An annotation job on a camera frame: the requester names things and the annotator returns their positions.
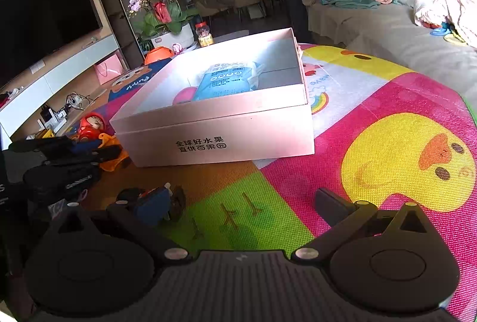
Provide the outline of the purple orchid flower pot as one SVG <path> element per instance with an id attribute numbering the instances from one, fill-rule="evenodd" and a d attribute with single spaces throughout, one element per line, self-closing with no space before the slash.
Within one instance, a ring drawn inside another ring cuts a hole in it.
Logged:
<path id="1" fill-rule="evenodd" d="M 128 18 L 142 52 L 175 45 L 187 49 L 195 43 L 191 20 L 195 7 L 183 8 L 179 0 L 129 0 Z"/>

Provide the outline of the white tv cabinet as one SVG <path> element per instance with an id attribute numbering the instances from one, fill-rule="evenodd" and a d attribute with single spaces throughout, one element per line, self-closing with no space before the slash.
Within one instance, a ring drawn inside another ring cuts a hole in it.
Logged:
<path id="1" fill-rule="evenodd" d="M 21 90 L 1 108 L 1 148 L 11 144 L 10 137 L 42 104 L 60 92 L 72 80 L 119 49 L 112 34 L 102 38 Z"/>

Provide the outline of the small toy car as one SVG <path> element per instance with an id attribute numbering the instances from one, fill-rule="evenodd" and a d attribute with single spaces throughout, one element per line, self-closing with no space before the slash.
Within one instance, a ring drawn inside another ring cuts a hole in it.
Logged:
<path id="1" fill-rule="evenodd" d="M 125 203 L 139 221 L 154 227 L 164 222 L 177 222 L 185 210 L 186 196 L 181 186 L 172 188 L 167 182 L 151 190 L 123 189 L 117 194 L 116 202 Z"/>

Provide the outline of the colourful cartoon play mat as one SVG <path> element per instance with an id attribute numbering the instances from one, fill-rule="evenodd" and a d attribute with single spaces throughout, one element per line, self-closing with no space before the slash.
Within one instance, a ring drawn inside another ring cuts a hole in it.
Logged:
<path id="1" fill-rule="evenodd" d="M 164 227 L 191 252 L 292 252 L 327 231 L 315 210 L 325 188 L 385 210 L 419 204 L 460 269 L 449 310 L 476 319 L 476 116 L 455 91 L 395 63 L 306 45 L 315 100 L 313 155 L 183 167 L 137 168 L 124 160 L 88 192 L 100 210 L 122 189 L 181 185 L 186 209 Z"/>

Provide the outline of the pink white blanket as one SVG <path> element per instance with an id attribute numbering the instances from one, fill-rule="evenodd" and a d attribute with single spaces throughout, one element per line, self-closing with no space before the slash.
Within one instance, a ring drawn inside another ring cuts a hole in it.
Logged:
<path id="1" fill-rule="evenodd" d="M 476 0 L 415 0 L 414 22 L 427 28 L 452 24 L 464 42 L 476 48 Z"/>

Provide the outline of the pink round toy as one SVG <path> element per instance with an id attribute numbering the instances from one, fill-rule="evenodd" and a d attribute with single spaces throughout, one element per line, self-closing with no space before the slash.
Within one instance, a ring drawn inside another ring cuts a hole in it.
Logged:
<path id="1" fill-rule="evenodd" d="M 174 97 L 172 104 L 184 104 L 193 100 L 197 87 L 186 87 L 180 90 Z"/>

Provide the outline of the orange round pumpkin bucket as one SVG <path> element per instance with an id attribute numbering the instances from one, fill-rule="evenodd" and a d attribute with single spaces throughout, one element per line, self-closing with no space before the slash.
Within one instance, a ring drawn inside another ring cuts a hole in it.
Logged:
<path id="1" fill-rule="evenodd" d="M 174 56 L 175 53 L 173 50 L 165 46 L 158 46 L 146 54 L 144 65 L 150 65 L 152 63 L 157 63 L 158 61 L 171 59 Z"/>

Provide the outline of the blue wet wipes pack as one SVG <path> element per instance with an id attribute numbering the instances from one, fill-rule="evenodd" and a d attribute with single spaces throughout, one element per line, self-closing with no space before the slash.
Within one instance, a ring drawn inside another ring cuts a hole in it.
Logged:
<path id="1" fill-rule="evenodd" d="M 216 63 L 202 76 L 193 101 L 248 93 L 259 87 L 263 66 L 253 62 Z"/>

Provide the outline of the orange plastic pig bowl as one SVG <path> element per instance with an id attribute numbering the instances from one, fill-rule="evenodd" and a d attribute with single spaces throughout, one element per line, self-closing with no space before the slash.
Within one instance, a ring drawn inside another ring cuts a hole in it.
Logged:
<path id="1" fill-rule="evenodd" d="M 113 172 L 119 164 L 129 158 L 129 154 L 120 144 L 116 135 L 102 133 L 99 135 L 101 141 L 98 151 L 102 155 L 100 168 L 106 172 Z"/>

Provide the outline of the pink gift bag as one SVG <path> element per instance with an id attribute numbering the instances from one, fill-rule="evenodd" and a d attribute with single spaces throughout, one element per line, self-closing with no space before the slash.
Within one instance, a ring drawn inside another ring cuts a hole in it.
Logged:
<path id="1" fill-rule="evenodd" d="M 94 65 L 95 74 L 100 85 L 107 83 L 112 79 L 116 79 L 124 72 L 123 64 L 118 55 L 112 55 L 100 63 Z"/>

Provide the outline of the red lid snack jar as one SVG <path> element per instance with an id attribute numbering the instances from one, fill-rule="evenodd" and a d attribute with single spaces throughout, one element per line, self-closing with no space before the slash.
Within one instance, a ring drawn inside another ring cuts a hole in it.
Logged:
<path id="1" fill-rule="evenodd" d="M 211 46 L 212 44 L 214 44 L 210 28 L 205 21 L 197 23 L 195 27 L 196 34 L 198 36 L 198 42 L 201 47 Z"/>

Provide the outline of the pink cardboard box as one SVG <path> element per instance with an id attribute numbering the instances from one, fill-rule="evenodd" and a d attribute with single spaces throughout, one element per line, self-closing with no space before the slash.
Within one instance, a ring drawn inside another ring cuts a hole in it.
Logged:
<path id="1" fill-rule="evenodd" d="M 263 66 L 257 90 L 173 105 L 216 63 Z M 111 118 L 138 167 L 265 160 L 315 151 L 299 46 L 291 29 L 235 38 L 167 63 Z"/>

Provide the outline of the red doll toy figure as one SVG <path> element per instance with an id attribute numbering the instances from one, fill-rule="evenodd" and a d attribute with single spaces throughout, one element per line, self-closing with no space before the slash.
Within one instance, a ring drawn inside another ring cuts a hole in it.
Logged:
<path id="1" fill-rule="evenodd" d="M 78 127 L 78 141 L 92 142 L 98 140 L 107 130 L 107 124 L 98 113 L 89 113 L 81 118 Z"/>

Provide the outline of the black television screen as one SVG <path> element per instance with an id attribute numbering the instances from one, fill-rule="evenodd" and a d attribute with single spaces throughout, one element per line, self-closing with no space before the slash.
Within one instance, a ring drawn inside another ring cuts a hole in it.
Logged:
<path id="1" fill-rule="evenodd" d="M 93 0 L 1 0 L 1 85 L 101 27 Z"/>

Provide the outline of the grey covered sofa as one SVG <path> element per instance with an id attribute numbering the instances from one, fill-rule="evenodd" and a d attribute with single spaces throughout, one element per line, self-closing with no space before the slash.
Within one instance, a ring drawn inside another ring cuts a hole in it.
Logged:
<path id="1" fill-rule="evenodd" d="M 418 71 L 476 105 L 476 49 L 455 46 L 414 21 L 415 0 L 348 9 L 301 0 L 316 42 L 345 46 Z"/>

